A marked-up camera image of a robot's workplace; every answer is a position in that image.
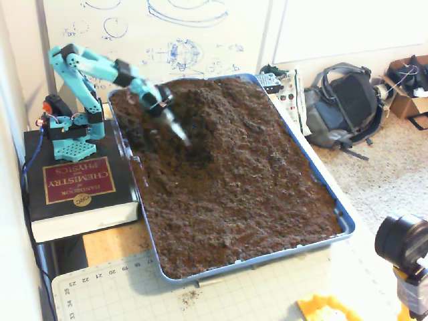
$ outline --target teal robotic arm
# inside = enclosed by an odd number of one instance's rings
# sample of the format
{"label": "teal robotic arm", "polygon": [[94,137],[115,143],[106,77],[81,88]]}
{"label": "teal robotic arm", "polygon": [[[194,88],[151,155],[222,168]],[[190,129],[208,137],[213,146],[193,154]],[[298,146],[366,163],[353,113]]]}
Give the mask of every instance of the teal robotic arm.
{"label": "teal robotic arm", "polygon": [[[53,142],[55,159],[79,161],[96,151],[95,144],[87,140],[104,137],[104,113],[101,99],[87,79],[88,76],[100,78],[138,95],[142,108],[162,124],[171,128],[186,146],[190,141],[169,109],[173,99],[171,91],[164,85],[155,86],[138,75],[135,68],[116,59],[114,62],[84,47],[70,43],[63,48],[54,47],[49,51],[49,62],[61,76],[73,95],[82,103],[85,113],[72,117],[58,113],[49,118],[48,136]],[[60,98],[47,100],[51,108],[58,110]]]}

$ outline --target wire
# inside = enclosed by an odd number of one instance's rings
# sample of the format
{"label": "wire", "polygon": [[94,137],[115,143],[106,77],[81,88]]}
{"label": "wire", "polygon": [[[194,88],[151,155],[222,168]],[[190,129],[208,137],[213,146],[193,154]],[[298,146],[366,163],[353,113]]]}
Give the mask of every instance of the wire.
{"label": "wire", "polygon": [[77,112],[77,113],[74,113],[74,114],[72,114],[72,116],[70,117],[70,119],[73,119],[76,115],[78,115],[78,114],[84,114],[84,112]]}
{"label": "wire", "polygon": [[414,69],[415,69],[415,66],[413,66],[413,67],[412,67],[412,69],[410,70],[410,72],[409,72],[409,73],[404,74],[405,76],[404,76],[403,78],[401,78],[401,80],[400,80],[399,82],[397,82],[394,86],[392,86],[391,88],[389,88],[389,89],[387,90],[387,92],[386,92],[386,93],[390,92],[392,89],[394,89],[394,88],[395,88],[395,87],[397,87],[399,84],[401,84],[401,82],[403,82],[403,80],[404,80],[404,79],[406,79],[406,77],[407,77],[407,76],[409,76],[409,75],[414,75],[414,74],[411,74],[411,72],[412,72]]}
{"label": "wire", "polygon": [[399,72],[399,74],[406,75],[406,76],[414,76],[414,75],[417,75],[417,74],[419,73],[419,67],[418,67],[418,66],[415,66],[415,65],[411,65],[411,66],[416,67],[417,72],[415,72],[414,74],[410,74],[410,73],[406,74],[405,72]]}
{"label": "wire", "polygon": [[53,119],[55,119],[56,123],[59,124],[60,121],[58,120],[58,118],[56,118],[54,115],[51,114],[47,114],[49,117],[52,117]]}
{"label": "wire", "polygon": [[37,268],[39,269],[39,271],[42,274],[42,283],[43,283],[44,288],[46,290],[47,300],[49,301],[49,307],[50,307],[50,310],[51,310],[51,313],[52,313],[53,320],[55,321],[55,320],[57,320],[56,319],[56,313],[55,313],[54,307],[52,305],[52,300],[51,300],[50,295],[49,295],[49,289],[47,287],[47,284],[46,284],[46,281],[45,281],[45,278],[44,278],[46,276],[48,278],[48,280],[50,282],[52,282],[52,277],[45,270],[43,270],[43,268],[41,267],[40,257],[39,257],[39,254],[38,254],[37,248],[36,248],[37,244],[36,244],[35,239],[34,239],[33,230],[31,229],[31,219],[30,219],[30,216],[29,216],[29,208],[28,208],[27,195],[25,194],[25,177],[27,176],[27,172],[28,172],[29,167],[31,166],[31,164],[33,163],[35,157],[37,156],[37,154],[40,151],[41,145],[43,143],[43,132],[44,132],[43,127],[40,127],[39,144],[37,145],[37,147],[36,147],[36,149],[35,149],[35,151],[33,153],[33,156],[31,156],[30,160],[29,161],[25,161],[24,164],[22,165],[21,196],[22,196],[22,203],[23,203],[23,209],[24,209],[25,222],[27,224],[27,230],[28,230],[29,240],[30,240],[30,243],[31,243],[31,248],[33,249],[33,253],[34,253],[35,264],[36,264]]}

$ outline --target black book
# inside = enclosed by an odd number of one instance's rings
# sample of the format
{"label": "black book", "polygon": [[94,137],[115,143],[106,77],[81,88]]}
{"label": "black book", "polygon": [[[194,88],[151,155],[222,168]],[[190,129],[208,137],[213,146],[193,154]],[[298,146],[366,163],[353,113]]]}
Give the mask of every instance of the black book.
{"label": "black book", "polygon": [[[91,141],[96,153],[73,163],[55,160],[46,137],[27,172],[29,214],[38,243],[137,220],[139,197],[119,131],[104,122],[106,136]],[[39,131],[24,133],[28,161]]]}

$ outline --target dirt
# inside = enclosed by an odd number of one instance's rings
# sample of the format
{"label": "dirt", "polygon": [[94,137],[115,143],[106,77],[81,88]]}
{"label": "dirt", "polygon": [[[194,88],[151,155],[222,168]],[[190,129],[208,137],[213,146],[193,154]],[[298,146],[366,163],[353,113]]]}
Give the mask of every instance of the dirt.
{"label": "dirt", "polygon": [[171,110],[188,150],[125,91],[111,102],[142,167],[138,187],[164,273],[174,279],[328,239],[335,201],[265,92],[239,79],[177,80]]}

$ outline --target backpack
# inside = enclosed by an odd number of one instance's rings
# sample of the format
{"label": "backpack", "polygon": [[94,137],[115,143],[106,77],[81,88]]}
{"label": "backpack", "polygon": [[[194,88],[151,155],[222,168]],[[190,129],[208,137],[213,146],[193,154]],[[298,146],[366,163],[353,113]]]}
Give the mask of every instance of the backpack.
{"label": "backpack", "polygon": [[[343,76],[330,83],[328,73],[331,71]],[[324,148],[339,148],[368,160],[348,149],[364,140],[372,144],[368,138],[381,126],[383,102],[370,83],[370,74],[366,67],[342,62],[326,68],[305,88],[306,124],[312,132],[306,137],[308,142]]]}

